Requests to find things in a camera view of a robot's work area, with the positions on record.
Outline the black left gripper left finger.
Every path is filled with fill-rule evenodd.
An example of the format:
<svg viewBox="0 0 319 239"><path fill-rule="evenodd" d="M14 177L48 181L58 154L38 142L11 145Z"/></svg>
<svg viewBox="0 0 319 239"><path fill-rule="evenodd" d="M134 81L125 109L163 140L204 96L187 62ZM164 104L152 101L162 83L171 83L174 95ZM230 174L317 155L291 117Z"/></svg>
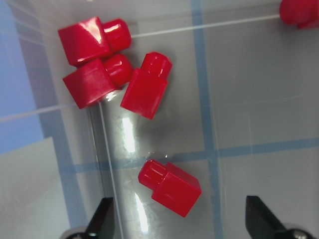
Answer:
<svg viewBox="0 0 319 239"><path fill-rule="evenodd" d="M112 239L115 233L114 198L103 198L87 229L88 239Z"/></svg>

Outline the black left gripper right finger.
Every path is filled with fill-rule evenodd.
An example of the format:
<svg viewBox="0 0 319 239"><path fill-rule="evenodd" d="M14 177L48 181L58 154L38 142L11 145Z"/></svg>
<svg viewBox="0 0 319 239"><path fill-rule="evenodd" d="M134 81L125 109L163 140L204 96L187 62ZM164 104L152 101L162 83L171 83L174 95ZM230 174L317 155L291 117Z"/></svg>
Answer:
<svg viewBox="0 0 319 239"><path fill-rule="evenodd" d="M258 196L247 196L245 226L252 239L279 239L287 229Z"/></svg>

